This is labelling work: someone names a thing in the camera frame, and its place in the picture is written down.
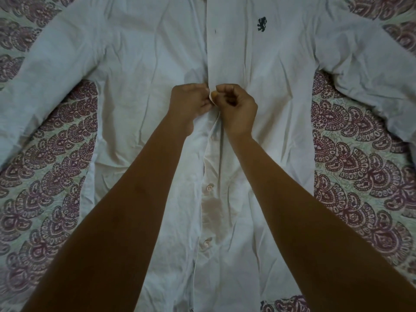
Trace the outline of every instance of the shirt sleeve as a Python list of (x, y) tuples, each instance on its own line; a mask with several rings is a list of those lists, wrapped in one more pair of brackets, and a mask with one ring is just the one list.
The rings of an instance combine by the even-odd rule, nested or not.
[(414, 146), (416, 57), (379, 21), (350, 13), (343, 0), (322, 0), (314, 33), (315, 58), (320, 69), (333, 74), (335, 87), (373, 106), (389, 131)]
[(44, 28), (0, 92), (0, 167), (100, 59), (103, 0), (75, 0)]

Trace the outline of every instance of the left hand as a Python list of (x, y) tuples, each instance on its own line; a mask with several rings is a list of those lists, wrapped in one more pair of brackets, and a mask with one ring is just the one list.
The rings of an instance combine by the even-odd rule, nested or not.
[(177, 85), (172, 89), (166, 117), (175, 125), (185, 128), (189, 136), (193, 132), (193, 120), (207, 113), (212, 106), (205, 83)]

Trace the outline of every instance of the patterned bedspread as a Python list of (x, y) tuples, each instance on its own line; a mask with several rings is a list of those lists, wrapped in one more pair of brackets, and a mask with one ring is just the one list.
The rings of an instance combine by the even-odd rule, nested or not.
[[(0, 89), (42, 28), (72, 1), (0, 0)], [(347, 2), (416, 54), (416, 0)], [(78, 223), (97, 130), (96, 95), (94, 83), (82, 81), (0, 174), (0, 311), (28, 298)], [(315, 196), (416, 286), (416, 174), (407, 145), (321, 72), (312, 125)], [(302, 296), (262, 302), (261, 310), (309, 311)]]

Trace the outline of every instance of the hand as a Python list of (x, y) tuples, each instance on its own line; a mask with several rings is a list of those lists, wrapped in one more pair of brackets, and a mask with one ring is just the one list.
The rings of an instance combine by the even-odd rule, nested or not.
[(193, 132), (193, 120), (207, 113), (212, 106), (205, 83), (177, 85), (172, 89), (166, 117), (184, 128), (189, 136)]
[(221, 84), (211, 93), (219, 107), (225, 131), (232, 143), (240, 136), (251, 137), (257, 104), (244, 89), (237, 84)]

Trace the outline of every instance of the white fabric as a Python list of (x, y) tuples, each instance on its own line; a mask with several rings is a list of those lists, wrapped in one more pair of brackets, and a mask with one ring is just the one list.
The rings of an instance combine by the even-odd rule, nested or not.
[[(411, 141), (416, 59), (341, 0), (76, 0), (0, 93), (0, 164), (82, 77), (95, 81), (99, 131), (84, 216), (140, 152), (174, 85), (238, 83), (259, 106), (254, 138), (312, 193), (317, 68)], [(137, 311), (256, 311), (296, 294), (214, 109), (185, 141)]]

